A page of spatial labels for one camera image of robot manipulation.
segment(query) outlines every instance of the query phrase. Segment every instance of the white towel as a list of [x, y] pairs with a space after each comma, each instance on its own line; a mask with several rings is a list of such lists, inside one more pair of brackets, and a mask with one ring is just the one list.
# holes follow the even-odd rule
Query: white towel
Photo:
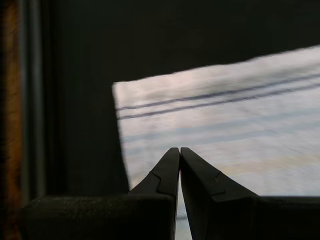
[[[320, 46], [113, 85], [133, 188], [188, 147], [258, 195], [320, 195]], [[191, 239], [179, 190], [176, 239]]]

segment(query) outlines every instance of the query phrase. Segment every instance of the white cloth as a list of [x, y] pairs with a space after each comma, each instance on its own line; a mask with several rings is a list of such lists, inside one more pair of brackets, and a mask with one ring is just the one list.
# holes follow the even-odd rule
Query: white cloth
[[[131, 188], [189, 147], [258, 195], [320, 195], [320, 47], [113, 85]], [[179, 190], [176, 239], [191, 239]]]

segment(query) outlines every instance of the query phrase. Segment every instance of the dark background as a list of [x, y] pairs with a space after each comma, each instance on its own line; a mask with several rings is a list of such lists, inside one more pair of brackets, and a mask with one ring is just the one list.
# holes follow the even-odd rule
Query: dark background
[[317, 45], [319, 11], [317, 0], [42, 1], [47, 192], [128, 191], [114, 82]]

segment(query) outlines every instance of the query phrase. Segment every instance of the black surface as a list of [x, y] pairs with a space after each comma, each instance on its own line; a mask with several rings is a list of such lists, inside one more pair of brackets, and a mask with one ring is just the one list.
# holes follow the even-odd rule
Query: black surface
[[193, 240], [320, 238], [319, 197], [261, 197], [181, 148], [181, 187]]
[[24, 240], [174, 240], [180, 153], [171, 148], [127, 195], [43, 197], [19, 214]]
[[320, 43], [316, 0], [42, 4], [49, 193], [128, 191], [112, 83]]

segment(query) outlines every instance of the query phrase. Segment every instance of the striped fabric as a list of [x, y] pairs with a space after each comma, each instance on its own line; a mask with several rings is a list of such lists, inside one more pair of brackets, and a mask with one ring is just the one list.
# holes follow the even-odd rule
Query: striped fabric
[[[320, 195], [320, 46], [113, 85], [134, 187], [189, 147], [259, 195]], [[176, 239], [191, 239], [179, 195]]]

